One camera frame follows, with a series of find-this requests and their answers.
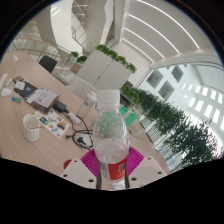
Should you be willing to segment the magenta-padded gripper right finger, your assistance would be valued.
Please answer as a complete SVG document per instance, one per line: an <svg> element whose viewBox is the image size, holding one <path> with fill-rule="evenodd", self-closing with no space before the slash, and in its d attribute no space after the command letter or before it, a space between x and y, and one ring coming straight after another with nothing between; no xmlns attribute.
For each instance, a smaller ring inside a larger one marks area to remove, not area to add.
<svg viewBox="0 0 224 224"><path fill-rule="evenodd" d="M126 160L125 185L127 189L143 187L166 176L166 172L152 156L143 156L130 147Z"/></svg>

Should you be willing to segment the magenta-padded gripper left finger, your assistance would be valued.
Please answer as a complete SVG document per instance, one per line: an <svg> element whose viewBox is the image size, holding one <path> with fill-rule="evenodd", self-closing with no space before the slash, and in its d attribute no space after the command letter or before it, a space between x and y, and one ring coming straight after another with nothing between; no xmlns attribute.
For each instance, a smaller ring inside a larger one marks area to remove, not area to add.
<svg viewBox="0 0 224 224"><path fill-rule="evenodd" d="M100 188L100 169L93 149L81 159L65 162L61 177L84 188Z"/></svg>

